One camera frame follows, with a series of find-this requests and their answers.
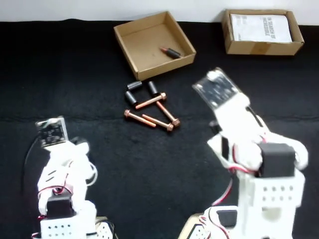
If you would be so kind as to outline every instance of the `black rubber cylinder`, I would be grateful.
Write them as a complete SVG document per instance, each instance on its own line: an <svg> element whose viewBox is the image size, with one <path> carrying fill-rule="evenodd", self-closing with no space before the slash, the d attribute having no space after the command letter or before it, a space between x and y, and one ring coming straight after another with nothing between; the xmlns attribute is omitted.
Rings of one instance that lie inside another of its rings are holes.
<svg viewBox="0 0 319 239"><path fill-rule="evenodd" d="M148 88L152 96L158 96L160 94L153 81L148 82Z"/></svg>
<svg viewBox="0 0 319 239"><path fill-rule="evenodd" d="M166 55L173 58L173 59L177 59L180 58L180 53L177 51L174 51L173 49L169 48L166 51Z"/></svg>
<svg viewBox="0 0 319 239"><path fill-rule="evenodd" d="M137 89L137 88L139 88L141 86L142 86L142 82L141 81L134 81L134 82L132 82L132 83L127 85L128 91L135 90L135 89Z"/></svg>
<svg viewBox="0 0 319 239"><path fill-rule="evenodd" d="M135 97L133 96L133 94L129 91L125 92L125 98L127 99L127 101L132 105L135 106L137 105L138 101L135 99Z"/></svg>

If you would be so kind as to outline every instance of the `bolt head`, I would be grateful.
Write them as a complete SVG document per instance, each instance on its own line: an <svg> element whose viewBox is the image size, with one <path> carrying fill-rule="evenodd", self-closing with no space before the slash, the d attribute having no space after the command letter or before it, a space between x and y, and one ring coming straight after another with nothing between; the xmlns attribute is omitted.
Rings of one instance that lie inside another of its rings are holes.
<svg viewBox="0 0 319 239"><path fill-rule="evenodd" d="M178 127L180 125L180 121L179 119L174 119L172 124L175 126L175 127Z"/></svg>
<svg viewBox="0 0 319 239"><path fill-rule="evenodd" d="M168 131L172 131L173 128L174 128L174 125L171 124L171 123L169 123L168 126L167 126L167 130L168 130Z"/></svg>
<svg viewBox="0 0 319 239"><path fill-rule="evenodd" d="M166 100L166 98L167 98L167 96L166 96L165 93L161 93L160 96L161 96L161 99L162 99L162 100Z"/></svg>
<svg viewBox="0 0 319 239"><path fill-rule="evenodd" d="M130 114L130 110L125 110L125 111L124 111L124 115L125 115L125 117L128 117L128 116L129 116L129 114Z"/></svg>

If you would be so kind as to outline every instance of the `circuit board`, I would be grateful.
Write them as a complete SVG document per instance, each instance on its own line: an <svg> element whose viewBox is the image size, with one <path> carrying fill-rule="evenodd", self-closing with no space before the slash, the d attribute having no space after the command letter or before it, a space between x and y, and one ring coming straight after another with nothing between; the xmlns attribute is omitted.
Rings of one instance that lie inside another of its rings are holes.
<svg viewBox="0 0 319 239"><path fill-rule="evenodd" d="M63 117L47 119L35 123L42 147L64 143L68 140Z"/></svg>

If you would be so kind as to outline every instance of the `white wall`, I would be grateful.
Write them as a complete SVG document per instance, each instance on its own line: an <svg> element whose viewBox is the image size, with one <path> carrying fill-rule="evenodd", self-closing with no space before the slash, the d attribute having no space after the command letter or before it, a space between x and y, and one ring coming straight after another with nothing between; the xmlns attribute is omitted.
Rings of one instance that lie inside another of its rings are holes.
<svg viewBox="0 0 319 239"><path fill-rule="evenodd" d="M178 21L220 21L225 8L288 9L319 25L319 0L0 0L0 21L134 20L169 10Z"/></svg>

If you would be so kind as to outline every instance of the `cardboard box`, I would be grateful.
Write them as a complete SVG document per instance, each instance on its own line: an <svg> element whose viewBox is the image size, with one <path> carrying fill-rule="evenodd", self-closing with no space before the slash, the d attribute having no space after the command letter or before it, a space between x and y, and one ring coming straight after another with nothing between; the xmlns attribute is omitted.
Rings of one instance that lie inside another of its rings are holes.
<svg viewBox="0 0 319 239"><path fill-rule="evenodd" d="M235 41L231 25L230 14L245 15L285 15L292 37L292 43L273 43L273 42L255 42L255 41ZM304 39L299 30L297 21L292 11L286 10L238 10L227 9L225 11L222 27L224 32L225 47L227 54L241 55L295 55L304 45Z"/></svg>
<svg viewBox="0 0 319 239"><path fill-rule="evenodd" d="M194 61L196 51L167 12L114 27L115 35L134 76L145 80ZM183 57L171 59L160 51L171 48Z"/></svg>

